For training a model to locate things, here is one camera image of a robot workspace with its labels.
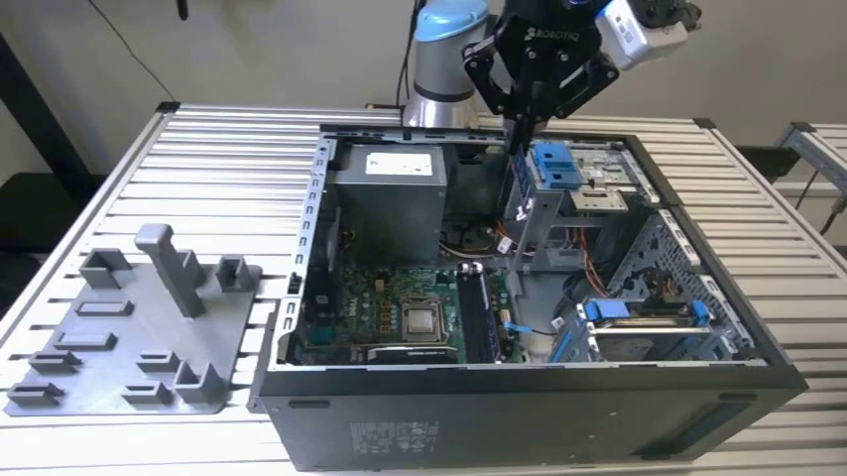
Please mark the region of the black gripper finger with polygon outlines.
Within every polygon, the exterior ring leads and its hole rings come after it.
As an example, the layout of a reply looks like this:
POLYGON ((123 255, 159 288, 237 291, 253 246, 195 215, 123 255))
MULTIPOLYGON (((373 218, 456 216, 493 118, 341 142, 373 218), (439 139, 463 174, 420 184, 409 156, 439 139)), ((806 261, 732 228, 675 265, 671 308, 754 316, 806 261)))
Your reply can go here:
POLYGON ((496 54, 493 42, 467 45, 461 51, 464 71, 489 111, 503 118, 505 148, 528 149, 534 135, 531 78, 521 72, 509 74, 511 86, 505 91, 491 75, 496 54))
POLYGON ((534 98, 529 137, 547 128, 552 118, 570 117, 618 78, 619 70, 604 53, 596 53, 568 75, 556 73, 534 98))

